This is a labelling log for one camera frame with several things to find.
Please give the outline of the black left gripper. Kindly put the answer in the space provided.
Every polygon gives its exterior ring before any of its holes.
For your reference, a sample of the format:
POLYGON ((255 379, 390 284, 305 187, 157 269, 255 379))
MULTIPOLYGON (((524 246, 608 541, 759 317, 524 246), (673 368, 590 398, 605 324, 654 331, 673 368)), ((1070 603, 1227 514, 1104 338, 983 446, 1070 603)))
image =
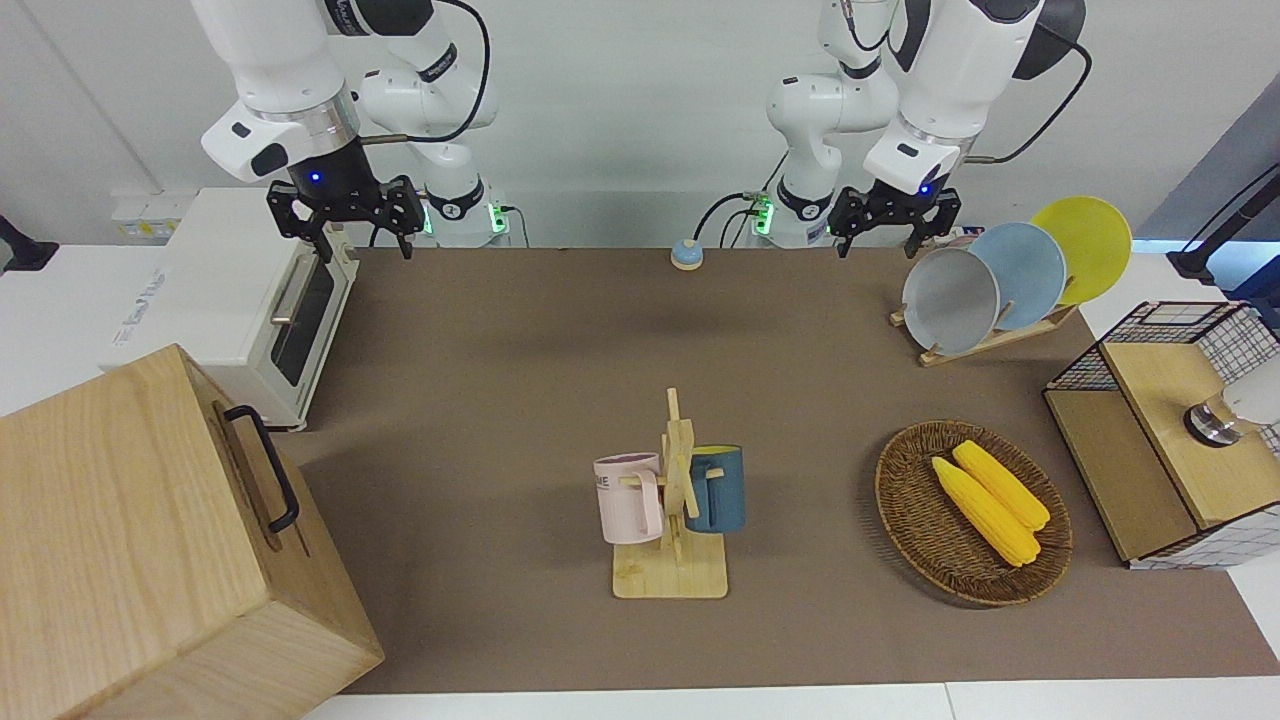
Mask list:
POLYGON ((859 234, 881 225, 910 225, 905 256, 914 259, 927 241, 950 233, 961 205, 959 192, 945 190, 945 183, 924 183, 914 193, 886 183, 874 183, 868 191, 846 186, 835 196, 828 232, 844 259, 859 234))

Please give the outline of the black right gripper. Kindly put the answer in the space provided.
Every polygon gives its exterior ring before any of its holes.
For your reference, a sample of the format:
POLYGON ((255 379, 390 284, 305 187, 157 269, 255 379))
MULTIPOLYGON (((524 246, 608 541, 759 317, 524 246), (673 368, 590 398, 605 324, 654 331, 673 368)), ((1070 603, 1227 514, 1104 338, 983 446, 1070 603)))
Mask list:
POLYGON ((320 183, 316 178, 303 178, 300 190, 292 183, 270 183, 266 202, 280 236, 305 242, 324 264, 333 260, 325 234, 330 222, 369 222, 384 227, 396 237, 404 260, 413 256, 412 237, 428 224, 419 191, 408 176, 353 190, 343 190, 323 178, 320 183))

